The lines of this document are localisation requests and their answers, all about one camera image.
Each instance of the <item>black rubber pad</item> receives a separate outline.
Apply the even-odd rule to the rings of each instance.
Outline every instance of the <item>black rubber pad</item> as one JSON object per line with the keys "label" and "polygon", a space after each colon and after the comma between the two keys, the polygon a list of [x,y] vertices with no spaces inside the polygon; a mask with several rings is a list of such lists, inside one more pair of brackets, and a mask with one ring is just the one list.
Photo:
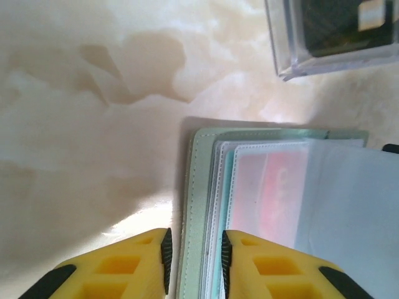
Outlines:
{"label": "black rubber pad", "polygon": [[172,266],[173,243],[172,230],[168,229],[161,243],[161,256],[163,264],[163,283],[165,286],[165,293],[169,293],[170,271]]}
{"label": "black rubber pad", "polygon": [[384,145],[382,151],[386,151],[387,153],[399,154],[399,145],[393,145],[391,143]]}
{"label": "black rubber pad", "polygon": [[19,299],[49,299],[75,270],[75,265],[65,265],[51,270],[19,297]]}
{"label": "black rubber pad", "polygon": [[222,271],[223,271],[223,282],[224,282],[224,292],[226,294],[226,299],[229,298],[230,290],[230,266],[233,254],[233,246],[229,240],[229,236],[226,231],[223,231],[222,236]]}
{"label": "black rubber pad", "polygon": [[347,274],[330,267],[320,267],[319,271],[345,299],[373,299]]}

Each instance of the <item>marble surface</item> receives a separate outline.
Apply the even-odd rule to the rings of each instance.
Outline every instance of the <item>marble surface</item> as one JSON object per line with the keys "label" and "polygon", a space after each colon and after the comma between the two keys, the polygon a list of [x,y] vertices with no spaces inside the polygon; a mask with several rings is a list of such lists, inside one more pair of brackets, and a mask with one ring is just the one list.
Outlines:
{"label": "marble surface", "polygon": [[263,0],[3,0],[0,27],[2,298],[148,229],[178,245],[186,135],[207,118],[399,143],[399,66],[284,83]]}

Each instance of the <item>beige marble table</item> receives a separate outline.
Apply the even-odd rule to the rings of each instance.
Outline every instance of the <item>beige marble table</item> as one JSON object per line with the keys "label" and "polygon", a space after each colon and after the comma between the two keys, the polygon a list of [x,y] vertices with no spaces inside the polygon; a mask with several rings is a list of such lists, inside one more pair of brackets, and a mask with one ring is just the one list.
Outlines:
{"label": "beige marble table", "polygon": [[399,143],[399,66],[284,83],[263,0],[3,0],[0,28],[1,298],[155,227],[177,248],[186,134],[207,118]]}

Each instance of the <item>stitching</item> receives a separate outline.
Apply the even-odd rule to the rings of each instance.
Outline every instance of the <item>stitching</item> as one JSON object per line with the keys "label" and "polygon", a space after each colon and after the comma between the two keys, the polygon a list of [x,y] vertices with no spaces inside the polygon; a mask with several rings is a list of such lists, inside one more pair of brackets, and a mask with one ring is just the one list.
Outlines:
{"label": "stitching", "polygon": [[191,235],[191,228],[193,227],[193,226],[191,225],[191,222],[193,221],[193,198],[194,198],[194,196],[193,196],[193,190],[194,190],[194,182],[195,182],[194,178],[195,178],[195,171],[196,171],[196,161],[197,161],[197,152],[198,152],[198,140],[199,140],[199,138],[198,138],[198,139],[196,140],[196,142],[195,142],[194,166],[193,166],[193,180],[192,180],[192,183],[191,183],[190,228],[189,228],[189,230],[188,230],[187,267],[186,267],[186,269],[185,269],[185,286],[184,286],[184,289],[183,289],[183,298],[186,297],[187,268],[188,268],[188,265],[189,265],[189,262],[190,262],[190,259],[189,259],[189,257],[190,257],[190,243],[191,243],[190,235]]}
{"label": "stitching", "polygon": [[192,231],[192,220],[193,220],[193,195],[194,195],[194,178],[195,178],[195,172],[196,172],[196,162],[197,162],[197,152],[198,152],[198,142],[200,138],[204,137],[211,137],[211,136],[256,136],[256,135],[262,135],[262,136],[272,136],[272,135],[277,135],[280,131],[272,131],[272,132],[267,132],[267,131],[260,131],[260,132],[253,132],[253,133],[248,133],[245,131],[239,131],[239,132],[226,132],[226,133],[213,133],[213,134],[203,134],[199,135],[198,138],[196,139],[195,143],[195,155],[194,155],[194,163],[193,163],[193,179],[191,183],[191,204],[190,204],[190,227],[188,229],[188,243],[187,243],[187,262],[186,262],[186,267],[185,267],[185,282],[183,285],[183,297],[186,295],[186,286],[187,286],[187,269],[189,268],[189,261],[190,261],[190,245],[191,245],[191,231]]}
{"label": "stitching", "polygon": [[[223,157],[223,154],[224,154],[224,147],[225,147],[225,145],[222,145],[222,147],[220,149],[219,156],[221,156],[221,157]],[[216,222],[216,209],[215,209],[215,207],[216,207],[216,204],[217,204],[216,201],[217,201],[218,194],[219,194],[221,171],[222,171],[222,163],[220,161],[219,162],[219,167],[218,167],[218,178],[217,178],[217,183],[216,183],[216,190],[215,190],[215,201],[214,201],[214,205],[215,206],[213,207],[213,211],[212,211],[212,225],[211,225],[211,234],[210,234],[211,242],[209,243],[209,252],[213,252],[214,224]],[[206,276],[206,284],[207,285],[209,285],[209,280],[210,280],[210,275],[207,275]]]}
{"label": "stitching", "polygon": [[[190,145],[189,148],[188,148],[188,158],[187,158],[187,162],[186,163],[190,163],[190,161],[191,161],[191,155],[192,155],[192,152],[193,152],[193,148],[194,148],[194,143],[192,145]],[[187,185],[187,182],[189,180],[190,180],[190,167],[186,166],[186,171],[185,171],[185,190],[184,190],[184,193],[183,193],[184,198],[187,198],[187,196],[188,196],[188,189],[189,188],[186,187],[186,185]],[[180,244],[180,252],[184,252],[186,238],[190,236],[190,235],[186,235],[185,234],[185,231],[186,231],[185,225],[187,223],[187,216],[188,216],[188,213],[187,213],[188,212],[187,211],[188,206],[187,206],[187,204],[185,204],[184,208],[183,208],[183,222],[181,224],[182,238],[181,238],[181,244]],[[181,259],[179,259],[179,267],[178,267],[179,269],[180,269],[181,266],[183,266],[183,261],[184,261],[184,258],[183,258],[183,256],[181,256]],[[178,274],[177,283],[180,284],[181,283],[181,279],[182,279],[181,274]]]}
{"label": "stitching", "polygon": [[[224,152],[224,145],[222,145],[222,147],[218,150],[218,156],[223,156],[223,152]],[[217,192],[217,190],[218,190],[218,184],[219,184],[219,180],[220,180],[220,177],[221,177],[221,173],[220,173],[220,170],[221,170],[221,162],[219,161],[219,163],[218,163],[218,172],[217,172],[217,178],[216,178],[216,187],[215,187],[215,194],[216,194],[216,192]],[[215,207],[216,206],[216,197],[215,197],[215,200],[213,201],[213,206]],[[212,223],[211,223],[211,226],[210,226],[210,228],[211,228],[211,237],[209,238],[209,248],[210,248],[210,250],[208,250],[208,252],[209,252],[209,254],[210,254],[210,252],[212,252],[212,243],[213,243],[213,231],[214,231],[214,223],[215,223],[215,215],[216,215],[216,213],[215,213],[215,208],[213,207],[213,210],[212,210],[212,213],[210,214],[210,219],[212,220]],[[210,273],[209,272],[209,268],[211,267],[211,264],[212,264],[212,261],[209,263],[209,261],[207,261],[206,262],[206,268],[205,268],[205,270],[206,270],[206,273]],[[202,284],[202,277],[203,277],[203,269],[201,269],[201,282],[200,282],[200,285]],[[206,283],[208,284],[208,282],[209,282],[209,275],[207,275],[206,276]],[[203,290],[203,292],[204,292],[204,294],[207,294],[207,289],[206,288],[203,288],[203,286],[201,285],[201,289]]]}
{"label": "stitching", "polygon": [[[305,145],[308,142],[303,141],[303,142],[290,142],[290,143],[284,143],[283,146],[292,146],[292,145]],[[247,145],[247,146],[238,146],[236,148],[236,151],[234,152],[234,164],[233,164],[233,170],[232,170],[232,175],[231,175],[231,185],[233,186],[233,189],[230,190],[229,194],[229,204],[228,204],[228,211],[227,211],[227,218],[226,218],[226,226],[231,221],[231,209],[233,208],[233,193],[236,188],[235,181],[236,181],[236,168],[237,168],[237,159],[238,159],[238,151],[239,150],[250,150],[253,148],[275,148],[278,146],[282,146],[281,144],[267,144],[267,145]]]}

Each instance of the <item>clear plastic box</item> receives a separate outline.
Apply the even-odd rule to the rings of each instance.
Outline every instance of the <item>clear plastic box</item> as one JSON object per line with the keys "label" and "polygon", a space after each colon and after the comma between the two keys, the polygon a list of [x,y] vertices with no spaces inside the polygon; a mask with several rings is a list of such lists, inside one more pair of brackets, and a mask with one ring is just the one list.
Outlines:
{"label": "clear plastic box", "polygon": [[284,80],[399,61],[398,0],[266,0]]}

